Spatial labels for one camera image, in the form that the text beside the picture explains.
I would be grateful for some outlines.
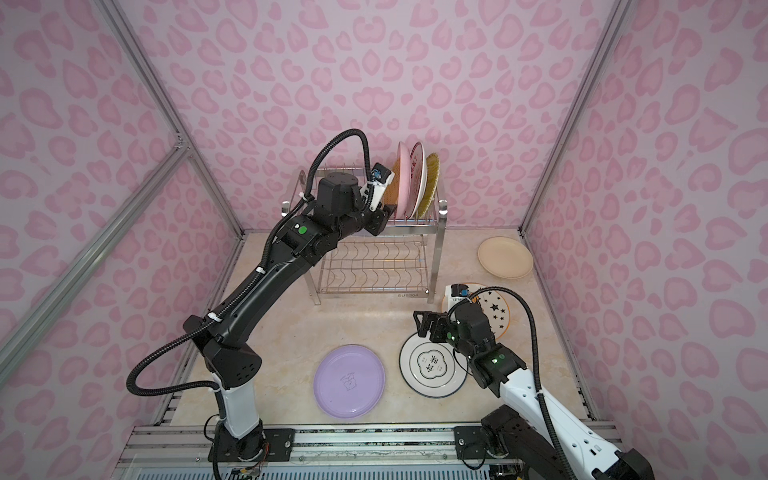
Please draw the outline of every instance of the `flower-shaped logo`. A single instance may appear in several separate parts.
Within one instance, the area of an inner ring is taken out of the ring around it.
[[[419,371],[426,379],[436,379],[445,375],[448,365],[445,364],[442,353],[438,350],[429,350],[419,355]]]

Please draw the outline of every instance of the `beige plate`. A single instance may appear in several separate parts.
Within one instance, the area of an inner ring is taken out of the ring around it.
[[[478,248],[478,260],[490,274],[521,278],[533,270],[533,256],[525,246],[507,237],[492,237]]]

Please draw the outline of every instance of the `dish rack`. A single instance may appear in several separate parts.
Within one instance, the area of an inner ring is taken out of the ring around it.
[[[366,183],[362,167],[319,168],[312,191],[317,191],[321,178],[333,172],[346,172],[358,177],[361,185]],[[282,200],[283,216],[294,206],[305,186],[305,170],[296,170]],[[447,223],[448,201],[438,180],[435,199],[425,218],[390,219],[377,237],[364,231],[347,237],[339,242],[338,248],[323,257],[319,269],[316,266],[305,273],[310,297],[315,305],[320,305],[320,295],[397,293],[400,296],[426,298],[427,303],[433,303]],[[426,235],[429,234],[435,235],[431,268],[427,264],[429,242]]]

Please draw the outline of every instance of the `heart pattern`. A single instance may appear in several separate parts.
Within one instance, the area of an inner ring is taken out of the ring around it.
[[[257,229],[279,220],[295,169],[349,127],[366,132],[372,161],[391,166],[398,142],[420,140],[443,168],[457,167],[471,183],[444,185],[452,225],[519,225],[611,7],[122,4],[240,222]],[[727,78],[718,70],[712,82]],[[326,162],[362,163],[359,144],[338,153]]]
[[[44,3],[2,13],[0,344],[173,142],[98,10]]]
[[[530,236],[586,386],[657,478],[768,478],[757,3],[639,2]]]
[[[155,238],[170,248],[149,245]],[[203,312],[233,246],[202,181],[182,164],[0,391],[0,477],[109,478],[127,434],[157,406],[127,393],[126,375]],[[180,354],[153,363],[141,385],[167,385]]]

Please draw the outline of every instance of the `pink wall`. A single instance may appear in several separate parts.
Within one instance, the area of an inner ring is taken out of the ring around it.
[[[233,246],[182,165],[0,392],[0,477],[108,478],[133,426],[159,402],[129,394],[126,375],[204,311]],[[167,385],[182,349],[149,366],[140,384]]]
[[[439,151],[451,225],[519,224],[612,3],[122,6],[240,221],[271,228],[292,172],[349,127],[390,163],[398,141]],[[362,163],[354,142],[336,153]]]
[[[768,4],[643,1],[533,250],[658,478],[768,477]]]
[[[169,150],[87,0],[0,6],[0,344]]]

